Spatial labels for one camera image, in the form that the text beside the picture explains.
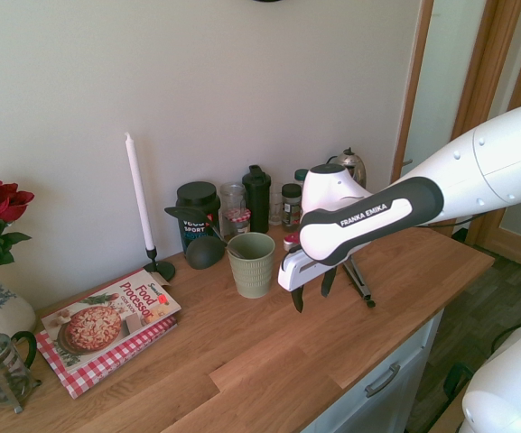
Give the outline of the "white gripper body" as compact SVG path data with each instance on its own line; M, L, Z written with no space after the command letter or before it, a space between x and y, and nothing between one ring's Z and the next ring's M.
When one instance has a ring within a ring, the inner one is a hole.
M283 289L293 291L330 269L331 266L314 261L303 249L292 249L281 261L277 280Z

